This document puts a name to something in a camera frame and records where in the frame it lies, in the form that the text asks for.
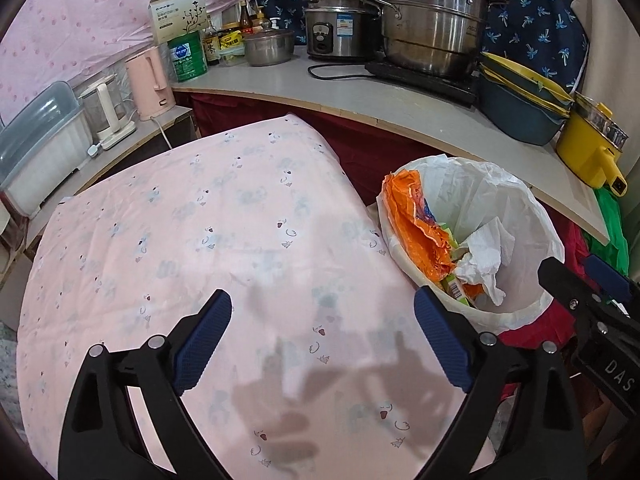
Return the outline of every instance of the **rice cooker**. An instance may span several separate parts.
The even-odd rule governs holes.
[[[382,40],[377,10],[360,0],[306,0],[305,21],[306,52],[315,59],[373,59]]]

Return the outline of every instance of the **crumpled tissue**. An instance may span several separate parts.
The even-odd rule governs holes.
[[[464,240],[458,250],[467,250],[458,261],[453,274],[463,283],[482,285],[484,293],[495,305],[500,305],[505,293],[497,287],[495,275],[500,264],[509,265],[515,238],[494,217]]]

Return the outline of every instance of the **wooden edge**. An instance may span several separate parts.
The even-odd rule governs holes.
[[[418,142],[421,142],[423,144],[428,144],[429,146],[433,146],[437,150],[441,150],[442,152],[449,153],[450,155],[453,155],[453,156],[463,156],[465,158],[469,158],[470,160],[475,160],[477,162],[484,162],[483,158],[478,157],[477,155],[471,152],[462,150],[456,146],[453,146],[452,144],[443,142],[442,140],[434,139],[433,137],[430,137],[427,134],[416,132],[415,130],[405,128],[403,126],[398,126],[397,124],[389,123],[381,119],[365,116],[363,114],[357,114],[354,112],[350,112],[348,110],[340,110],[339,108],[317,105],[315,103],[310,103],[309,101],[277,97],[277,96],[271,96],[266,94],[253,93],[253,92],[227,91],[227,90],[219,90],[219,89],[181,87],[181,88],[174,88],[174,91],[244,97],[244,98],[250,98],[250,99],[258,99],[260,101],[287,104],[287,105],[296,106],[299,108],[306,108],[308,110],[315,110],[315,111],[323,112],[329,115],[344,117],[346,119],[350,119],[352,121],[356,121],[359,123],[369,124],[370,126],[381,128],[382,130],[386,130],[393,134],[398,134],[400,136],[407,137],[409,139],[417,140]],[[523,182],[527,185],[527,187],[529,187],[533,195],[537,199],[539,199],[541,202],[548,204],[549,206],[554,208],[556,211],[566,216],[569,220],[577,224],[578,227],[580,227],[581,229],[584,229],[591,236],[596,238],[596,240],[599,241],[601,244],[606,245],[609,243],[608,233],[599,232],[596,228],[588,225],[587,222],[585,222],[582,218],[580,218],[576,213],[574,213],[573,211],[568,209],[566,206],[564,206],[564,204],[562,204],[561,202],[558,202],[558,200],[553,199],[542,190],[532,186],[529,182],[526,182],[524,180]]]
[[[544,191],[538,189],[537,187],[531,187],[531,192],[541,202],[544,202],[545,204],[551,206],[553,209],[555,209],[559,213],[566,216],[569,220],[571,220],[571,222],[575,223],[580,229],[587,231],[588,234],[593,236],[597,241],[599,241],[604,246],[606,246],[610,242],[609,232],[607,231],[607,226],[605,225],[604,220],[602,222],[602,225],[604,226],[605,231],[600,232],[595,227],[592,227],[589,224],[587,224],[587,222],[585,222],[582,218],[580,218],[576,213],[574,213],[570,209],[567,209],[561,202],[558,202],[558,200],[550,197]]]
[[[187,118],[187,116],[189,116],[190,113],[191,113],[190,111],[185,111],[183,114],[177,116],[173,121],[170,121],[167,124],[164,124],[162,127],[164,129],[169,129],[172,126],[174,126],[175,123],[178,123],[179,121],[182,121],[185,118]],[[98,173],[96,173],[91,179],[89,179],[87,183],[84,184],[84,186],[82,186],[78,191],[76,191],[75,194],[82,193],[85,189],[90,188],[93,184],[95,184],[98,181],[98,179],[100,179],[101,176],[107,173],[111,168],[113,168],[116,164],[118,164],[123,158],[126,158],[127,156],[129,156],[131,153],[135,152],[140,146],[148,143],[151,139],[153,139],[154,137],[157,137],[159,134],[160,134],[159,129],[154,130],[152,133],[139,139],[137,142],[135,142],[135,144],[132,144],[131,146],[129,146],[120,155],[115,157],[104,168],[102,168]]]

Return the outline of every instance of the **floor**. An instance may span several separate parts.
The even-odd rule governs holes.
[[[17,333],[0,322],[0,404],[20,437],[27,442],[18,403],[18,383],[15,378]]]

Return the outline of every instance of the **trash bin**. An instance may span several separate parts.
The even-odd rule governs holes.
[[[499,334],[535,321],[553,299],[538,284],[538,266],[549,256],[564,262],[564,247],[547,212],[526,184],[496,164],[446,155],[420,158],[401,170],[420,173],[430,211],[438,222],[449,226],[457,241],[496,217],[515,241],[511,261],[502,264],[496,275],[497,286],[505,292],[502,304],[490,304],[484,310],[466,306],[430,282],[409,259],[380,194],[380,227],[398,266],[416,285],[429,285],[447,310],[463,314],[479,332]]]

